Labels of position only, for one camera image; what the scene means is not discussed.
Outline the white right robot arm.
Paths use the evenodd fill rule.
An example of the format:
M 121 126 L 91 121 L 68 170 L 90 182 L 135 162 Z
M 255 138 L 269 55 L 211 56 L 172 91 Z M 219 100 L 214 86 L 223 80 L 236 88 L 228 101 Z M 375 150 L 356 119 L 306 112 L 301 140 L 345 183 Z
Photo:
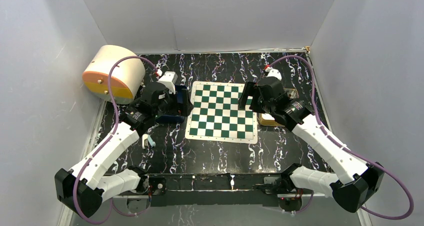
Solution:
M 240 110 L 246 107 L 249 97 L 250 110 L 271 115 L 311 146 L 333 170 L 322 172 L 294 163 L 281 173 L 276 185 L 288 193 L 308 189 L 330 196 L 350 213 L 355 213 L 379 189 L 384 172 L 339 148 L 322 132 L 311 107 L 301 99 L 290 98 L 278 78 L 246 82 L 238 100 Z

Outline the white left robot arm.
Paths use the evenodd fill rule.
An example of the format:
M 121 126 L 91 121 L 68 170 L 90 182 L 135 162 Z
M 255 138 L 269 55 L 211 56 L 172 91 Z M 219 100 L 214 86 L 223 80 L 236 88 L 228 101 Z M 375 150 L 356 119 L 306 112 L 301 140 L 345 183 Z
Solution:
M 85 158 L 71 169 L 61 168 L 54 176 L 57 199 L 80 217 L 91 217 L 103 202 L 127 191 L 151 193 L 154 184 L 146 171 L 129 166 L 106 176 L 106 172 L 128 147 L 155 125 L 157 119 L 188 117 L 194 106 L 186 86 L 176 92 L 162 82 L 148 84 L 141 96 L 131 102 L 118 117 L 111 132 Z

